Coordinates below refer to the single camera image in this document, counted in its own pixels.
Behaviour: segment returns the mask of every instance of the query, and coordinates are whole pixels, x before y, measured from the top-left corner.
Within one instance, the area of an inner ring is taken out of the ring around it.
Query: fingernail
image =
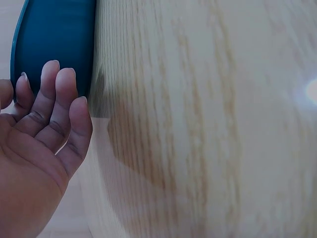
[[[59,64],[59,61],[58,61],[58,60],[54,60],[54,61],[58,63],[58,68],[60,68],[60,64]]]
[[[25,79],[25,81],[27,82],[29,88],[31,88],[30,81],[29,81],[28,76],[26,75],[26,73],[25,73],[25,72],[22,72],[22,73],[21,73],[21,76],[24,76],[24,79]]]
[[[72,69],[72,70],[74,71],[74,74],[75,74],[75,78],[76,78],[76,71],[74,70],[74,68],[70,68],[70,69]]]
[[[85,101],[86,101],[86,104],[88,103],[87,102],[87,98],[85,97],[85,96],[83,96],[83,97],[81,97],[82,99],[85,99]]]

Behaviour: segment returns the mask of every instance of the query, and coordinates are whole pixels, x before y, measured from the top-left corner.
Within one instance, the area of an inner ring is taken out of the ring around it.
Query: wood grain pattern
[[[100,0],[94,238],[317,237],[313,0]]]

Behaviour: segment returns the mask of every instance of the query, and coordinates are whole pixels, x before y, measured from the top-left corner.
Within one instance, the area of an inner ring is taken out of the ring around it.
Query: finger
[[[44,65],[40,91],[30,113],[15,125],[16,129],[34,137],[48,125],[55,104],[55,81],[58,72],[58,61],[49,61]]]
[[[0,79],[0,111],[7,108],[13,100],[13,87],[10,80]]]
[[[56,77],[56,102],[50,123],[35,137],[54,153],[68,138],[70,131],[69,108],[77,97],[74,69],[62,69]]]
[[[26,73],[22,73],[16,82],[15,94],[16,103],[13,106],[11,115],[16,123],[28,115],[34,103],[34,95]]]
[[[93,132],[87,100],[77,98],[70,106],[71,131],[68,142],[58,152],[65,170],[71,178],[85,159]]]

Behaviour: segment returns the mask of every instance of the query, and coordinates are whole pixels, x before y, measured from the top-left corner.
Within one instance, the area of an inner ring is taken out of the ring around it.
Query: light wood grain
[[[317,237],[313,0],[100,0],[94,238]]]

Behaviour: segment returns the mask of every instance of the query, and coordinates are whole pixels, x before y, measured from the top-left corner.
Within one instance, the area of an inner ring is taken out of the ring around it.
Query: knuckle
[[[63,129],[62,126],[58,122],[51,120],[50,124],[49,124],[49,127],[52,130],[54,130],[57,134],[62,136],[63,138],[66,137],[66,130]]]
[[[47,125],[47,120],[37,111],[30,112],[29,117],[41,126]]]

